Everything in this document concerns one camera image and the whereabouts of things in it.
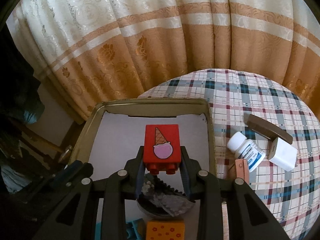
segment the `metal screw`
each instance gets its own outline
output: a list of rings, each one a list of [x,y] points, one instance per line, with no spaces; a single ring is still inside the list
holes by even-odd
[[[242,185],[244,183],[244,180],[241,179],[241,178],[236,178],[235,179],[235,183],[238,184],[238,185]]]
[[[88,185],[89,183],[90,183],[90,179],[89,178],[84,178],[84,179],[82,179],[81,180],[81,183],[83,184],[83,185]]]
[[[119,170],[118,171],[118,175],[121,176],[121,177],[127,175],[127,173],[128,172],[126,170]]]
[[[205,170],[199,171],[198,174],[199,174],[201,177],[206,177],[206,176],[208,176],[208,172],[205,171]]]

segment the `curtain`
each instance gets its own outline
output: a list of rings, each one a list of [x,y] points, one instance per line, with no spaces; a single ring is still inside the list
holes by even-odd
[[[266,76],[320,116],[320,26],[303,0],[21,0],[7,25],[83,119],[206,68]]]

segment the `plaid tablecloth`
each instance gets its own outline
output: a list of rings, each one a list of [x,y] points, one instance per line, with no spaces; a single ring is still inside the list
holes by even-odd
[[[261,75],[206,69],[171,79],[140,96],[150,97],[204,98],[209,102],[219,178],[226,177],[234,160],[226,145],[235,132],[242,132],[269,152],[271,143],[249,130],[244,116],[260,116],[291,134],[292,145],[298,149],[298,166],[287,172],[265,159],[250,173],[250,186],[291,239],[307,234],[320,211],[320,123],[294,93]]]

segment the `ice cream scoop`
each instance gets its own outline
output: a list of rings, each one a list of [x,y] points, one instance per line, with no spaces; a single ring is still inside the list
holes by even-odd
[[[159,159],[166,159],[172,154],[172,146],[170,142],[157,144],[153,146],[153,152]]]

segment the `small white cube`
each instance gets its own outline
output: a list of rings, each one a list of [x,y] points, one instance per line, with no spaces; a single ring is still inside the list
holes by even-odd
[[[297,149],[278,137],[272,143],[268,160],[286,171],[291,171],[296,164]]]

